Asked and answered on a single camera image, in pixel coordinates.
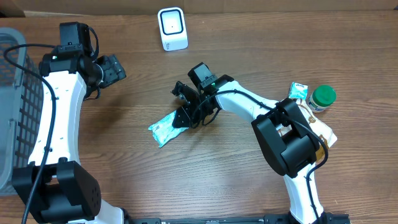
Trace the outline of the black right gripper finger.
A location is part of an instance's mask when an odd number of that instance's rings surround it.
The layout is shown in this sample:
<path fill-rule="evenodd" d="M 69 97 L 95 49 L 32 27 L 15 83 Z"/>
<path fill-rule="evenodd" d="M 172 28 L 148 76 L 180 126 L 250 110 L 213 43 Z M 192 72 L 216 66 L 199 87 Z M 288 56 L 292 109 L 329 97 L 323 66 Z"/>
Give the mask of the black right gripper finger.
<path fill-rule="evenodd" d="M 184 95 L 184 88 L 186 84 L 182 83 L 181 81 L 177 81 L 174 88 L 171 90 L 171 94 L 180 98 L 181 100 L 186 100 Z"/>
<path fill-rule="evenodd" d="M 190 114 L 189 110 L 181 106 L 175 111 L 175 117 L 172 122 L 174 128 L 189 128 L 190 127 Z"/>

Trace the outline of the teal snack packet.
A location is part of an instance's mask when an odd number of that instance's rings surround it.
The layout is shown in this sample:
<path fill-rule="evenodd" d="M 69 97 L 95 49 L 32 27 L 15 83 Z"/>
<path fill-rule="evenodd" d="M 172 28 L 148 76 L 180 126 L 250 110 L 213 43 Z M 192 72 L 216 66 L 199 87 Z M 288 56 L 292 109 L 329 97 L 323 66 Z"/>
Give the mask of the teal snack packet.
<path fill-rule="evenodd" d="M 174 111 L 148 127 L 148 130 L 152 132 L 153 138 L 159 144 L 159 148 L 162 148 L 170 140 L 176 138 L 179 134 L 188 129 L 173 127 L 172 123 L 176 117 L 176 114 L 177 112 Z"/>

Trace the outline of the teal tissue pack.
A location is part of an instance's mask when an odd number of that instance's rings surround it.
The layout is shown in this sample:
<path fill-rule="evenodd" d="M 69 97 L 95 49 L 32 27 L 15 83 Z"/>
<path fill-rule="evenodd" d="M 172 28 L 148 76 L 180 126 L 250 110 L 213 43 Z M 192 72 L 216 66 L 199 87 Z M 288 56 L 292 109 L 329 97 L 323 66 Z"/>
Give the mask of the teal tissue pack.
<path fill-rule="evenodd" d="M 288 92 L 289 98 L 305 100 L 307 98 L 307 95 L 308 95 L 307 85 L 303 85 L 297 82 L 292 82 Z"/>

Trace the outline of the brown Pantree snack bag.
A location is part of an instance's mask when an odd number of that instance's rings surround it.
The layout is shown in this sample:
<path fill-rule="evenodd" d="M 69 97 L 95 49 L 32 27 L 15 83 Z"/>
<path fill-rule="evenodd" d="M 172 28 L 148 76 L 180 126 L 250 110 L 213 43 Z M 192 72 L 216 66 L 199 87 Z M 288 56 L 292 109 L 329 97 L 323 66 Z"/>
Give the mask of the brown Pantree snack bag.
<path fill-rule="evenodd" d="M 332 145 L 334 145 L 334 143 L 337 141 L 337 137 L 333 133 L 333 130 L 313 114 L 313 112 L 311 111 L 310 107 L 307 105 L 304 99 L 294 98 L 293 100 L 298 105 L 300 111 L 302 112 L 304 118 L 311 127 L 312 131 L 318 137 L 320 137 L 321 140 L 325 143 L 326 148 L 329 149 L 329 147 L 332 147 Z M 281 127 L 277 132 L 281 137 L 284 137 L 291 130 L 292 130 L 291 126 L 288 126 L 288 127 Z M 324 155 L 325 155 L 324 149 L 320 145 L 319 150 L 316 152 L 317 162 L 320 161 Z"/>

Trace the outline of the green lid jar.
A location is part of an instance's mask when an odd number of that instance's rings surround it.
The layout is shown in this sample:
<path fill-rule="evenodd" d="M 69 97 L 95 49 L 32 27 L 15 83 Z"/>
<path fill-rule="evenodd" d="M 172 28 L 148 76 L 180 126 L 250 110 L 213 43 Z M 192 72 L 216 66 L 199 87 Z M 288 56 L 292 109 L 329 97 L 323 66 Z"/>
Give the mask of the green lid jar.
<path fill-rule="evenodd" d="M 336 100 L 336 92 L 330 85 L 320 85 L 308 98 L 308 106 L 314 113 L 321 113 Z"/>

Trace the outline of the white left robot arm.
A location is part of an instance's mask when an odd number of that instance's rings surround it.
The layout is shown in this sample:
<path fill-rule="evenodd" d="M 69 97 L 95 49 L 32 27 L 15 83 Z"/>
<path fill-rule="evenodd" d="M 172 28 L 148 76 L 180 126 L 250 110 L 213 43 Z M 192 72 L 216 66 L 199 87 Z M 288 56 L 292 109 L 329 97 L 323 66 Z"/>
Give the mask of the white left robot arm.
<path fill-rule="evenodd" d="M 131 223 L 128 212 L 102 199 L 98 181 L 80 164 L 81 106 L 124 79 L 115 55 L 99 56 L 98 36 L 80 22 L 60 24 L 60 44 L 35 73 L 43 86 L 39 131 L 28 165 L 15 168 L 12 186 L 25 204 L 22 220 L 38 223 Z"/>

